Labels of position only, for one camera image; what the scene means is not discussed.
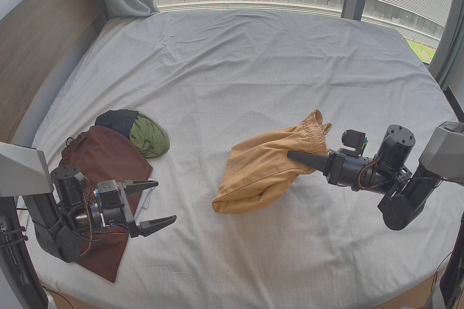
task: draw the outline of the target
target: olive green fabric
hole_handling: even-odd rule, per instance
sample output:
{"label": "olive green fabric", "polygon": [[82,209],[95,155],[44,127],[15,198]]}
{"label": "olive green fabric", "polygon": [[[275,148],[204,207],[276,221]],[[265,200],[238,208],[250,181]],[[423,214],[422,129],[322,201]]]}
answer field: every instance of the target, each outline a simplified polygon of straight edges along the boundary
{"label": "olive green fabric", "polygon": [[169,137],[164,129],[141,113],[132,125],[129,139],[145,158],[159,157],[169,149]]}

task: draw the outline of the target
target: green lawn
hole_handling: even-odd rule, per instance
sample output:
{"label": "green lawn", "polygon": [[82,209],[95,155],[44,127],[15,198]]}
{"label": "green lawn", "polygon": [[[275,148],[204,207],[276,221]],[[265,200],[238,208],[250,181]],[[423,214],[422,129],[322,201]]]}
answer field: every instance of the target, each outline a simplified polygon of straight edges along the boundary
{"label": "green lawn", "polygon": [[436,49],[433,49],[425,44],[422,44],[421,42],[412,41],[408,39],[406,39],[406,41],[411,47],[411,49],[414,50],[414,52],[416,53],[416,55],[420,58],[422,62],[430,63],[433,56],[435,55]]}

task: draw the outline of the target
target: wooden headboard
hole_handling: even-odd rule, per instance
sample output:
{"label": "wooden headboard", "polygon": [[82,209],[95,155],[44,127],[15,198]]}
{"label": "wooden headboard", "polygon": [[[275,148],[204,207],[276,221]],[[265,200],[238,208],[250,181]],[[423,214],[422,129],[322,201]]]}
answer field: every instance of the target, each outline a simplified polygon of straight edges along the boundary
{"label": "wooden headboard", "polygon": [[51,70],[103,0],[24,0],[0,21],[0,142],[10,143]]}

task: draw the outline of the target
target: white cloth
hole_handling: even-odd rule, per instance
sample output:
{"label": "white cloth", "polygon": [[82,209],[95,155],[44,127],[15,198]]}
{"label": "white cloth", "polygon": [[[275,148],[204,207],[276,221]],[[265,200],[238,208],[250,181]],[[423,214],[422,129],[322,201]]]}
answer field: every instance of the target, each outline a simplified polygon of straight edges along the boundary
{"label": "white cloth", "polygon": [[296,125],[318,108],[367,133],[372,156],[389,124],[414,132],[417,159],[455,116],[397,31],[339,18],[265,11],[189,11],[110,22],[45,118],[34,145],[50,168],[67,137],[109,109],[137,109],[169,134],[150,160],[159,186],[139,220],[177,214],[130,239],[116,283],[27,242],[38,276],[100,308],[367,308],[430,276],[453,248],[462,187],[442,184],[406,229],[389,230],[381,196],[299,176],[278,201],[214,213],[230,148]]}

